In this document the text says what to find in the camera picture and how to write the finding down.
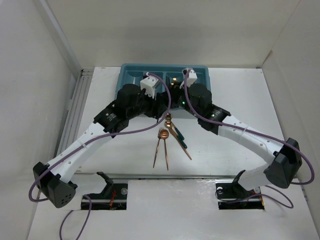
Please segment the rose gold fork all metal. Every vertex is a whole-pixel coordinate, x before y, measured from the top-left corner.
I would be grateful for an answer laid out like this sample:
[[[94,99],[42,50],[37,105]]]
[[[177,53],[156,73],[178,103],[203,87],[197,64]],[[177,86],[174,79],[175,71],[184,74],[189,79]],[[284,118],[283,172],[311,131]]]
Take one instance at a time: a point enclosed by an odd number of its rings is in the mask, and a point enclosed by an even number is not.
[[[153,160],[153,166],[152,168],[155,167],[155,164],[156,164],[156,159],[157,159],[157,156],[158,156],[158,151],[159,151],[159,144],[160,144],[160,139],[161,139],[161,132],[162,132],[163,128],[160,127],[159,130],[158,130],[158,134],[157,134],[157,138],[158,138],[158,141],[157,141],[157,145],[156,145],[156,149],[155,149],[155,154],[154,154],[154,160]]]

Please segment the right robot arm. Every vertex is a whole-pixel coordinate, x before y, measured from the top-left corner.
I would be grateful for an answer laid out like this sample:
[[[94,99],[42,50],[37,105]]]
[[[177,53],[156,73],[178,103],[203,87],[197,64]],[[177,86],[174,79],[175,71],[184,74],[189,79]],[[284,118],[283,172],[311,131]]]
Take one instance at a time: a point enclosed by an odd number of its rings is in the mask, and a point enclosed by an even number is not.
[[[301,157],[296,153],[299,144],[289,138],[281,143],[260,136],[255,129],[244,124],[227,110],[212,103],[212,93],[205,85],[192,84],[184,91],[180,82],[169,85],[172,107],[181,107],[193,115],[200,114],[198,124],[206,131],[232,140],[252,151],[265,162],[252,170],[240,171],[232,183],[232,193],[243,197],[250,190],[275,185],[287,189],[302,165]]]

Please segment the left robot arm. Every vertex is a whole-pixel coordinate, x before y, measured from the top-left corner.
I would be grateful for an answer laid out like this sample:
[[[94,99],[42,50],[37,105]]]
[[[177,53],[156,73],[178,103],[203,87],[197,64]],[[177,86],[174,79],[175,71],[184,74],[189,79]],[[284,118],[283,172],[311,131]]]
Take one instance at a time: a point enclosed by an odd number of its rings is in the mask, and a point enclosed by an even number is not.
[[[116,99],[94,117],[87,130],[65,151],[46,164],[38,162],[33,167],[34,183],[28,192],[29,199],[34,201],[32,192],[38,188],[45,195],[43,201],[50,201],[57,209],[66,206],[80,187],[72,180],[73,175],[94,152],[115,136],[141,133],[156,127],[153,124],[125,131],[130,120],[140,115],[159,122],[165,119],[172,99],[169,88],[166,86],[164,89],[162,93],[151,95],[143,85],[125,84],[117,92]]]

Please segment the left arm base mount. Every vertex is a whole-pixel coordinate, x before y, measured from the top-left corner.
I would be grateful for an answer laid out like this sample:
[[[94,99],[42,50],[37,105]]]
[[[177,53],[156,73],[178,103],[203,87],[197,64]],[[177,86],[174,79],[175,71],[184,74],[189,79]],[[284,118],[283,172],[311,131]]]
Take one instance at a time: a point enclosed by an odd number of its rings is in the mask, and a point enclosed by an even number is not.
[[[104,179],[105,186],[101,192],[87,194],[91,199],[93,211],[122,211],[127,209],[128,182],[114,181],[103,172],[96,175]]]

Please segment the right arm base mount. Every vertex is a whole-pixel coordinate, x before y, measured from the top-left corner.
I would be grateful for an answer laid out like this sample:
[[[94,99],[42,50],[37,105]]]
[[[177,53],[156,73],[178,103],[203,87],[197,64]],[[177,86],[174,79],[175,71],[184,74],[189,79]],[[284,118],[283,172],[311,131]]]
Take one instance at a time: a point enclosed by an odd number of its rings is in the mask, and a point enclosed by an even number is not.
[[[216,185],[215,197],[218,200],[219,210],[264,210],[261,190],[247,191],[238,183],[218,182]]]

